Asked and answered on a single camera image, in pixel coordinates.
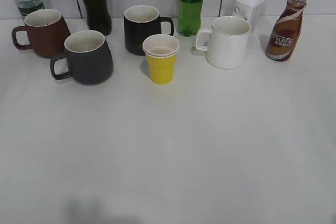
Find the coffee bottle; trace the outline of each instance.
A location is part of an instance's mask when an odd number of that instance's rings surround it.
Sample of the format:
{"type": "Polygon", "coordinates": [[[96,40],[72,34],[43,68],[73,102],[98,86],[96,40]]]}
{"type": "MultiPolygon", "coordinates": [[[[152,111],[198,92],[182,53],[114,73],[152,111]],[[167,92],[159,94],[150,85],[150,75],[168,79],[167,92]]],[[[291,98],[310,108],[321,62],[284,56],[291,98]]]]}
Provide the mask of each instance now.
{"type": "Polygon", "coordinates": [[[287,7],[275,23],[266,49],[268,58],[276,61],[288,60],[294,51],[301,33],[302,13],[306,0],[288,0],[287,7]]]}

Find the mug rim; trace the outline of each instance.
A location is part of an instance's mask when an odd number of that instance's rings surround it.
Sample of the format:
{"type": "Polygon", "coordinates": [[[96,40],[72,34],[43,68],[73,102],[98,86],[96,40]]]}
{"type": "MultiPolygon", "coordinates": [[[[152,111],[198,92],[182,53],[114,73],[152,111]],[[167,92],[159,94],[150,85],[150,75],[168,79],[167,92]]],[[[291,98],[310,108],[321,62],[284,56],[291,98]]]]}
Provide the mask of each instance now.
{"type": "Polygon", "coordinates": [[[227,36],[234,36],[234,37],[246,35],[246,34],[250,33],[251,30],[252,30],[252,26],[251,26],[251,24],[250,24],[248,21],[246,21],[246,20],[244,20],[244,19],[242,19],[242,18],[236,17],[236,16],[222,16],[222,17],[218,17],[218,18],[216,18],[216,19],[214,20],[214,22],[213,22],[213,24],[212,24],[212,27],[213,27],[217,32],[219,32],[220,34],[224,34],[224,35],[227,35],[227,36]],[[224,32],[222,32],[222,31],[218,30],[218,29],[215,27],[215,23],[216,23],[216,21],[218,21],[218,20],[220,20],[220,19],[230,19],[230,18],[239,20],[240,22],[244,22],[245,24],[247,24],[247,25],[249,26],[249,30],[248,30],[247,32],[243,33],[243,34],[228,34],[228,33],[224,33],[224,32]]]}
{"type": "Polygon", "coordinates": [[[87,52],[93,52],[93,51],[97,50],[98,48],[100,48],[100,47],[105,43],[105,41],[106,41],[106,38],[105,38],[104,34],[102,34],[101,32],[99,32],[99,31],[95,31],[95,30],[83,30],[83,31],[78,31],[78,32],[76,32],[76,33],[71,34],[71,35],[64,41],[64,47],[65,47],[68,51],[70,51],[70,52],[74,52],[74,53],[76,53],[76,54],[85,54],[85,53],[87,53],[87,52]],[[94,49],[91,49],[91,50],[88,50],[88,51],[83,51],[83,52],[73,51],[73,50],[69,49],[69,48],[66,46],[67,41],[68,41],[72,36],[77,35],[77,34],[80,34],[80,33],[87,33],[87,32],[89,32],[89,33],[99,34],[100,36],[102,36],[102,38],[103,38],[103,42],[102,42],[98,47],[96,47],[96,48],[94,48],[94,49]]]}
{"type": "Polygon", "coordinates": [[[138,23],[138,24],[152,22],[152,21],[156,20],[159,16],[160,16],[160,12],[159,12],[159,10],[158,10],[157,8],[155,8],[154,6],[151,6],[151,5],[134,5],[134,6],[131,6],[131,7],[127,8],[127,9],[125,10],[125,12],[124,12],[124,17],[125,17],[127,20],[129,20],[130,22],[133,22],[133,23],[138,23]],[[156,10],[157,15],[156,15],[155,18],[153,18],[153,19],[151,19],[151,20],[141,21],[141,22],[139,22],[139,21],[135,21],[135,20],[131,20],[129,17],[126,16],[126,12],[127,12],[127,11],[129,11],[129,10],[131,10],[131,9],[134,9],[134,8],[138,8],[138,7],[150,7],[151,9],[156,10]]]}
{"type": "Polygon", "coordinates": [[[27,26],[31,26],[31,27],[46,27],[46,26],[50,26],[50,25],[53,25],[53,24],[59,22],[59,20],[60,20],[61,18],[62,18],[62,13],[59,12],[59,11],[57,11],[57,10],[55,10],[55,9],[42,9],[42,10],[36,10],[36,11],[34,11],[34,12],[32,12],[32,13],[29,13],[29,14],[25,17],[24,23],[25,23],[25,25],[27,25],[27,26]],[[27,18],[28,18],[29,16],[33,16],[33,15],[36,14],[36,13],[45,12],[45,11],[53,11],[53,12],[57,12],[57,14],[59,14],[59,18],[58,18],[56,21],[54,21],[54,22],[52,22],[52,23],[50,23],[50,24],[48,24],[48,25],[42,25],[42,26],[33,26],[33,25],[30,25],[30,24],[28,24],[28,23],[26,22],[26,20],[27,20],[27,18]]]}
{"type": "Polygon", "coordinates": [[[169,34],[154,34],[154,35],[152,35],[152,36],[149,36],[148,38],[146,38],[146,39],[143,41],[143,44],[142,44],[142,45],[143,45],[143,46],[142,46],[142,49],[143,49],[143,51],[145,52],[145,54],[146,54],[147,56],[150,56],[150,57],[153,57],[153,58],[156,58],[156,59],[166,59],[166,58],[172,57],[172,56],[174,56],[175,54],[177,54],[178,51],[180,50],[180,42],[179,42],[179,40],[176,39],[174,36],[171,36],[171,35],[169,35],[169,34]],[[152,54],[152,53],[149,53],[149,52],[145,49],[145,47],[144,47],[144,44],[145,44],[146,40],[149,40],[149,39],[151,39],[151,38],[153,38],[153,37],[158,37],[158,36],[160,36],[160,37],[166,37],[166,38],[173,38],[173,39],[177,42],[177,48],[176,48],[174,51],[170,52],[169,54],[152,54]]]}

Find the white table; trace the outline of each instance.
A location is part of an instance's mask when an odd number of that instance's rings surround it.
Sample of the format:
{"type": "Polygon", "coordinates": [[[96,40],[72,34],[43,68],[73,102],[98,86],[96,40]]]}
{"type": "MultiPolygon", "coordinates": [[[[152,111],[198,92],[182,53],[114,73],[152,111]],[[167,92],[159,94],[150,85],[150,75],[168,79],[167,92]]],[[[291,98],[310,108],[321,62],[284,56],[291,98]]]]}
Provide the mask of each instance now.
{"type": "Polygon", "coordinates": [[[262,51],[275,21],[231,71],[177,35],[160,86],[115,19],[114,74],[88,87],[55,81],[14,48],[22,21],[0,20],[0,223],[336,223],[336,16],[306,16],[288,62],[262,51]]]}

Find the paper cup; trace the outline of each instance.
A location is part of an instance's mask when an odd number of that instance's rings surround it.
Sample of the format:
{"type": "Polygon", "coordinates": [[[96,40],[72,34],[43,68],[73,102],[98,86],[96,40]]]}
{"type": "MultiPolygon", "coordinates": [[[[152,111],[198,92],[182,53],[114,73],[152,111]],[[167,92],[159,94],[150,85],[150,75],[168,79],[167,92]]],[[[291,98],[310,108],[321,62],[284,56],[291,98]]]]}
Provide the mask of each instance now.
{"type": "Polygon", "coordinates": [[[167,84],[173,80],[174,66],[179,49],[179,41],[166,34],[152,35],[143,42],[143,51],[146,54],[153,82],[167,84]]]}

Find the dark gray mug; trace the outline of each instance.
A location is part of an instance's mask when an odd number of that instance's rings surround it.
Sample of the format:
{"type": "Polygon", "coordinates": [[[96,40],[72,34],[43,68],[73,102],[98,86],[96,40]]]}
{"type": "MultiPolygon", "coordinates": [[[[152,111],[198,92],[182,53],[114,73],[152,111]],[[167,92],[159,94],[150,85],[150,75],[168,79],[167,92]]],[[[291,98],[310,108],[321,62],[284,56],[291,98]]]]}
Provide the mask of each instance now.
{"type": "Polygon", "coordinates": [[[79,31],[64,42],[64,54],[55,55],[50,60],[51,75],[56,80],[73,77],[82,84],[98,84],[110,78],[113,60],[105,36],[93,30],[79,31]],[[55,63],[67,59],[69,71],[55,74],[55,63]]]}

